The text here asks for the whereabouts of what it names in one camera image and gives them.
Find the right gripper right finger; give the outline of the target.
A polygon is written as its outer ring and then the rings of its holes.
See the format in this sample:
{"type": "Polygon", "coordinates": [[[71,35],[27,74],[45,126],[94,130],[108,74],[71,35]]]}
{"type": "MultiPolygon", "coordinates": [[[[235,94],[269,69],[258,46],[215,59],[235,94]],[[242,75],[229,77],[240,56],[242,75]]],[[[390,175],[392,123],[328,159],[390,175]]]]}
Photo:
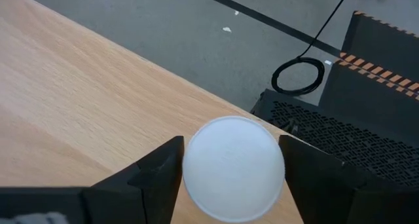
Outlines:
{"type": "Polygon", "coordinates": [[[418,224],[418,189],[341,161],[291,136],[278,142],[304,223],[418,224]]]}

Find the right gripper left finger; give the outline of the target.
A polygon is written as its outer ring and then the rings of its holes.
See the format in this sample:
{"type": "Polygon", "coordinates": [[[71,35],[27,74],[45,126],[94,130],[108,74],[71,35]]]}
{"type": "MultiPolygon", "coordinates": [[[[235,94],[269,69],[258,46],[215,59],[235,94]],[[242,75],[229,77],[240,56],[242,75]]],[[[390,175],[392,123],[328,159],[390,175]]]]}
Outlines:
{"type": "Polygon", "coordinates": [[[91,187],[3,187],[2,223],[170,223],[182,178],[175,136],[91,187]]]}

